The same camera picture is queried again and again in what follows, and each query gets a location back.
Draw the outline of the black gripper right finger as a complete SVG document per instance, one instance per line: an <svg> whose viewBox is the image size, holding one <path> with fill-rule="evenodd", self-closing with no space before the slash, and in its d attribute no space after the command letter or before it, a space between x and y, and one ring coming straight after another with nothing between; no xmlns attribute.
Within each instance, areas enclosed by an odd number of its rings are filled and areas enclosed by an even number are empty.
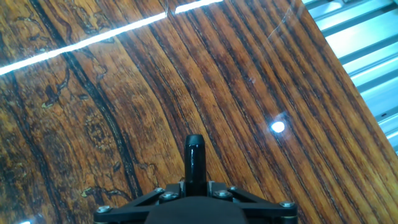
<svg viewBox="0 0 398 224"><path fill-rule="evenodd" d="M247 223L298 223L298 208L294 202L272 203L238 187L214 181L207 183L207 191L209 197L240 208Z"/></svg>

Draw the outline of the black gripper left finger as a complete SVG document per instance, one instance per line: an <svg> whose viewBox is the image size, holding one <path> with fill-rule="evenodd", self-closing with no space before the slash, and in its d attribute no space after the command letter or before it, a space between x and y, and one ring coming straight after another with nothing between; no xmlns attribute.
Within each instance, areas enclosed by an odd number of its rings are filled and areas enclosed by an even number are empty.
<svg viewBox="0 0 398 224"><path fill-rule="evenodd" d="M168 184L119 208L102 206L93 213L93 223L144 223L151 210L185 196L185 183Z"/></svg>

